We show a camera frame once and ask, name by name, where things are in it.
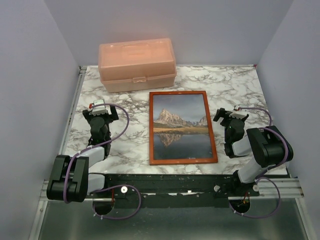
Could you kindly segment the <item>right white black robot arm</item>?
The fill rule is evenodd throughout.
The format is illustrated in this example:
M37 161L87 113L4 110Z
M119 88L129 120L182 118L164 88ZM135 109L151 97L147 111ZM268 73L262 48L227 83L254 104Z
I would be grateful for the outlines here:
M268 115L266 127L245 130L249 114L243 110L263 111ZM214 122L222 119L224 127L224 151L229 158L240 158L253 154L252 159L236 170L225 185L215 185L214 191L228 196L241 196L258 182L268 171L290 162L294 151L289 142L273 125L270 113L259 107L235 107L232 111L219 108Z

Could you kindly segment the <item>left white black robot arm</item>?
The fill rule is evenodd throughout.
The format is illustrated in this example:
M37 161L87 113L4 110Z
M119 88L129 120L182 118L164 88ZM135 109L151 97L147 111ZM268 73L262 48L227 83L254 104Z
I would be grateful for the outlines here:
M74 156L57 155L55 157L46 189L50 200L83 202L89 189L90 165L104 160L110 153L110 124L119 119L116 106L110 105L110 112L104 103L91 104L82 115L90 126L88 146Z

